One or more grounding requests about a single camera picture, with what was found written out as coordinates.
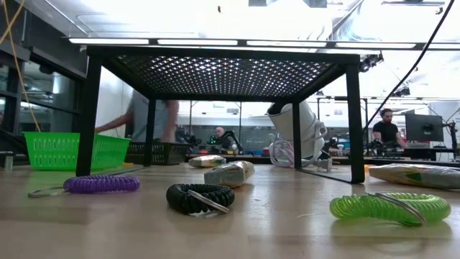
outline window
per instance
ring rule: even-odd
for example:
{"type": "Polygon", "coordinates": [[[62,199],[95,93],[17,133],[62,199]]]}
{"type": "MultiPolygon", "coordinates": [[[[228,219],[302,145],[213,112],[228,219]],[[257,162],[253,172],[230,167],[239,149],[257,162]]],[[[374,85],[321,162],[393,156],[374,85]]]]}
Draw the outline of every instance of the window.
{"type": "Polygon", "coordinates": [[[25,63],[24,87],[31,99],[46,101],[64,109],[75,108],[75,81],[47,66],[25,63]]]}
{"type": "MultiPolygon", "coordinates": [[[[42,132],[72,132],[72,114],[48,109],[34,104],[30,104],[30,106],[32,107],[35,119],[37,120],[42,132]]],[[[21,111],[19,113],[19,131],[37,131],[29,105],[26,102],[21,102],[21,111]]]]}
{"type": "Polygon", "coordinates": [[[8,82],[8,67],[0,64],[0,90],[6,91],[8,82]]]}
{"type": "Polygon", "coordinates": [[[5,98],[0,97],[0,129],[2,129],[3,119],[5,116],[5,98]]]}

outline plastic bag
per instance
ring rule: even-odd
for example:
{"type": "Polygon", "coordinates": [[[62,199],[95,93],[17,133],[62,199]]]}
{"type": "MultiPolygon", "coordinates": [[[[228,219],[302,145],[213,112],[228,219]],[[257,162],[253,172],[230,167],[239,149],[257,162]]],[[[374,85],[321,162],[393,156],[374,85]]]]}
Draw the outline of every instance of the plastic bag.
{"type": "Polygon", "coordinates": [[[391,164],[372,166],[369,175],[412,186],[460,189],[460,168],[437,165],[391,164]]]}
{"type": "Polygon", "coordinates": [[[247,161],[235,161],[210,169],[204,174],[205,184],[235,188],[243,185],[254,174],[254,165],[247,161]]]}
{"type": "Polygon", "coordinates": [[[226,159],[220,155],[204,155],[188,161],[188,165],[194,168],[211,168],[224,163],[226,163],[226,159]]]}

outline black plastic basket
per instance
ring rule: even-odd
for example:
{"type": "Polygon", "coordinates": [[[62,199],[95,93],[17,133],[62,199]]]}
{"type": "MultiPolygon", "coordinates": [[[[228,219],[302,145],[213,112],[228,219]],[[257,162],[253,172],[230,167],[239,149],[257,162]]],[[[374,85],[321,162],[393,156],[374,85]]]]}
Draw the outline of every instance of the black plastic basket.
{"type": "MultiPolygon", "coordinates": [[[[190,144],[177,143],[153,143],[152,164],[153,165],[178,165],[185,162],[185,155],[189,151],[190,144]]],[[[144,143],[131,142],[124,160],[126,163],[144,163],[144,143]]]]}

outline green plastic basket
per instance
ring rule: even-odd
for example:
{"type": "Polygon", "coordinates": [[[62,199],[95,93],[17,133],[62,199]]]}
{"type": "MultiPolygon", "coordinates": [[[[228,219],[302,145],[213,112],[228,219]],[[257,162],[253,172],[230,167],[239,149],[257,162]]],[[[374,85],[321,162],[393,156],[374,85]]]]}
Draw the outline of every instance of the green plastic basket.
{"type": "MultiPolygon", "coordinates": [[[[79,133],[25,132],[30,165],[38,170],[74,171],[77,168],[79,133]]],[[[91,170],[123,164],[131,140],[95,135],[91,170]]]]}

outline black coiled keychain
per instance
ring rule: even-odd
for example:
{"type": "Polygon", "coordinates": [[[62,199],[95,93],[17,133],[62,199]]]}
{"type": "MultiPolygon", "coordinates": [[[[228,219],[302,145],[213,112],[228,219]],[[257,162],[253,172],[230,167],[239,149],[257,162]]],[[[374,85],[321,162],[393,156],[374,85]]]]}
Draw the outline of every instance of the black coiled keychain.
{"type": "Polygon", "coordinates": [[[235,200],[235,193],[226,186],[208,184],[175,184],[166,191],[168,204],[182,214],[221,210],[235,200]]]}

